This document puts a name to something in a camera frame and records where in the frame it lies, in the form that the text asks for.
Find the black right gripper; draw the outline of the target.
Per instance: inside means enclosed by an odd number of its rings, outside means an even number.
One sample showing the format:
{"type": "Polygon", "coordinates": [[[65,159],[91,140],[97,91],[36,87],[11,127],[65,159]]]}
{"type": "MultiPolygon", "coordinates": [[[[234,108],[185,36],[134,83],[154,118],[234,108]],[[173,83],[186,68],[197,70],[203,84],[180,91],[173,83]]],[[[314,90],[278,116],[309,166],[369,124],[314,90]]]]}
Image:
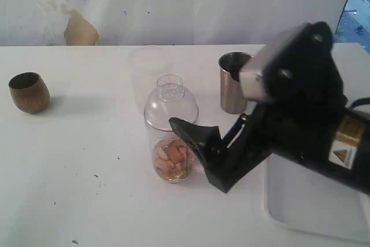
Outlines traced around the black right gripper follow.
{"type": "MultiPolygon", "coordinates": [[[[273,101],[257,102],[249,116],[223,138],[218,126],[198,126],[177,117],[169,124],[194,152],[211,185],[222,192],[242,179],[271,153],[297,161],[322,147],[346,103],[343,81],[332,57],[333,34],[326,22],[307,23],[268,70],[273,101]]],[[[230,75],[240,82],[240,68],[230,75]]]]}

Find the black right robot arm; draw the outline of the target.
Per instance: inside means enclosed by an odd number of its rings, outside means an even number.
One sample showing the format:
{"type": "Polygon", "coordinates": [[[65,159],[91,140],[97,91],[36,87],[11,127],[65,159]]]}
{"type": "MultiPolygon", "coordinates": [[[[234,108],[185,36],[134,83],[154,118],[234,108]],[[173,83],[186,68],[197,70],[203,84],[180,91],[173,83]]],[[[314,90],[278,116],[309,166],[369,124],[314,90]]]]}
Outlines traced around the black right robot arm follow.
{"type": "Polygon", "coordinates": [[[211,185],[223,192],[270,154],[369,193],[369,120],[347,104],[327,23],[282,31],[232,72],[254,101],[225,136],[177,117],[173,132],[194,152],[211,185]]]}

